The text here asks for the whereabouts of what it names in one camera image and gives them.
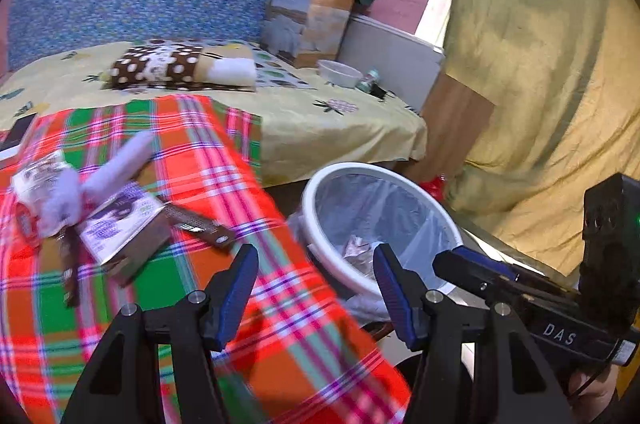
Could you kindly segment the right hand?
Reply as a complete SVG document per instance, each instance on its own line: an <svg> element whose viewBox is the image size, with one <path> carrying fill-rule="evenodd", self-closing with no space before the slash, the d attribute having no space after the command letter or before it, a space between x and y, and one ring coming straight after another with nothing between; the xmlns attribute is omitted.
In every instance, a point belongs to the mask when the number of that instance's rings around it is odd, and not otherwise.
<svg viewBox="0 0 640 424"><path fill-rule="evenodd" d="M620 368L608 366L570 404L577 423L590 423L611 403Z"/></svg>

